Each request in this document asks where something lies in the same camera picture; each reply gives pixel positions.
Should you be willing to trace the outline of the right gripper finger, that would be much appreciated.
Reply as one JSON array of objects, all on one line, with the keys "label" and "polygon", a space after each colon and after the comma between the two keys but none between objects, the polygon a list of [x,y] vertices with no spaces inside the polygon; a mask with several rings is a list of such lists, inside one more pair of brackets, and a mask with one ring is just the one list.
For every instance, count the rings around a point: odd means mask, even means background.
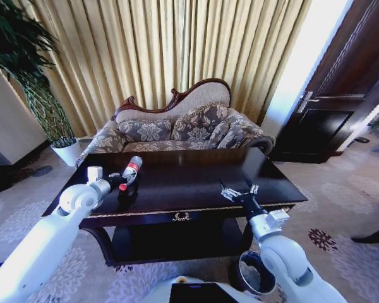
[{"label": "right gripper finger", "polygon": [[259,186],[252,182],[252,180],[248,177],[244,178],[245,183],[249,187],[250,194],[257,194]]},{"label": "right gripper finger", "polygon": [[222,181],[222,179],[220,180],[220,186],[221,186],[221,195],[230,201],[234,201],[240,195],[239,192],[227,187]]}]

